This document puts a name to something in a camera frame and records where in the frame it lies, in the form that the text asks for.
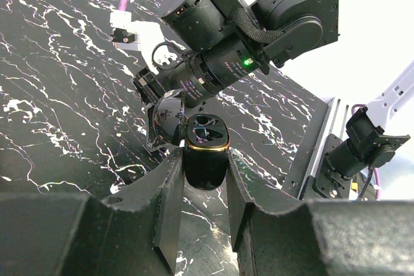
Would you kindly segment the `black earbud charging case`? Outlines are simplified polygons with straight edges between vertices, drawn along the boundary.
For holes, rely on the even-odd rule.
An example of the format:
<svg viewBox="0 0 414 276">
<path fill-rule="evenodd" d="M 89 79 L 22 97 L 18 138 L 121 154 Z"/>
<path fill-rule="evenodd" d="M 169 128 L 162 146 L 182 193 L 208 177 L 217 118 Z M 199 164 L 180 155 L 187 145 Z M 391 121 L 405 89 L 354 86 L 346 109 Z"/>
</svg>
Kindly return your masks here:
<svg viewBox="0 0 414 276">
<path fill-rule="evenodd" d="M 165 93 L 147 110 L 147 147 L 154 151 L 183 145 L 182 167 L 190 186 L 201 191 L 218 188 L 228 165 L 230 137 L 218 116 L 185 108 L 184 91 Z"/>
</svg>

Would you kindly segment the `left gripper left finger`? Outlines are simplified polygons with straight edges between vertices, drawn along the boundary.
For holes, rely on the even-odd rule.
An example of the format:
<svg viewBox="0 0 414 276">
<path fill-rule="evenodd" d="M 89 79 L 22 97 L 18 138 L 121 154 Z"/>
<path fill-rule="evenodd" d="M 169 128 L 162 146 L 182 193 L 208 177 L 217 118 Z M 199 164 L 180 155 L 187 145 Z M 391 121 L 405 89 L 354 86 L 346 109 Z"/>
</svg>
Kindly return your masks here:
<svg viewBox="0 0 414 276">
<path fill-rule="evenodd" d="M 98 200 L 83 193 L 1 195 L 2 275 L 173 275 L 183 150 Z"/>
</svg>

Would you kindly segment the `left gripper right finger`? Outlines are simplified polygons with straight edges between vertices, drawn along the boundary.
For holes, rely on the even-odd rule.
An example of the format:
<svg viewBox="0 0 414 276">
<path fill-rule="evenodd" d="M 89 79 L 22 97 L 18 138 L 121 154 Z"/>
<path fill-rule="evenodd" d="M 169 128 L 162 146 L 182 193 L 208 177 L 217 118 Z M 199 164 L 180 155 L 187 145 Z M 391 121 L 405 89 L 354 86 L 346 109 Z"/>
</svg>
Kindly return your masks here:
<svg viewBox="0 0 414 276">
<path fill-rule="evenodd" d="M 298 200 L 228 155 L 232 249 L 241 275 L 412 275 L 413 202 Z"/>
</svg>

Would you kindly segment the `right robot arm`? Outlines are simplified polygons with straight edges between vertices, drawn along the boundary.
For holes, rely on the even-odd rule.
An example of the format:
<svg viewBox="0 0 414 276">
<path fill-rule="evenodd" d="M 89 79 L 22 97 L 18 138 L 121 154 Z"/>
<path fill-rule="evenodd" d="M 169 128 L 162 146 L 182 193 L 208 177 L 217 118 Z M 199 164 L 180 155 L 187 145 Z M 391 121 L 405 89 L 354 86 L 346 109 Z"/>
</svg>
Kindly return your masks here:
<svg viewBox="0 0 414 276">
<path fill-rule="evenodd" d="M 339 0 L 164 0 L 161 20 L 187 44 L 176 63 L 141 70 L 133 83 L 146 104 L 181 90 L 189 108 L 271 65 L 338 39 Z"/>
</svg>

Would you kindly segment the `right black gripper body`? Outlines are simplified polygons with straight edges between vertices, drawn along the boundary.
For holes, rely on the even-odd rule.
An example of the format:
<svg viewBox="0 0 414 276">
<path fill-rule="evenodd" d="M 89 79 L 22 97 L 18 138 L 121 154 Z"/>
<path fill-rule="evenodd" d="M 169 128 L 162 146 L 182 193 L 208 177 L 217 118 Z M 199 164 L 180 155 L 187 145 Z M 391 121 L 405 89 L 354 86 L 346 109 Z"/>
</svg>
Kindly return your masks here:
<svg viewBox="0 0 414 276">
<path fill-rule="evenodd" d="M 251 72 L 260 69 L 268 74 L 270 70 L 270 60 L 244 43 L 219 43 L 200 53 L 183 50 L 174 43 L 160 43 L 154 51 L 160 47 L 171 47 L 178 58 L 154 63 L 158 74 L 148 67 L 136 74 L 133 85 L 145 105 L 155 105 L 168 92 L 182 89 L 185 106 L 194 108 Z"/>
</svg>

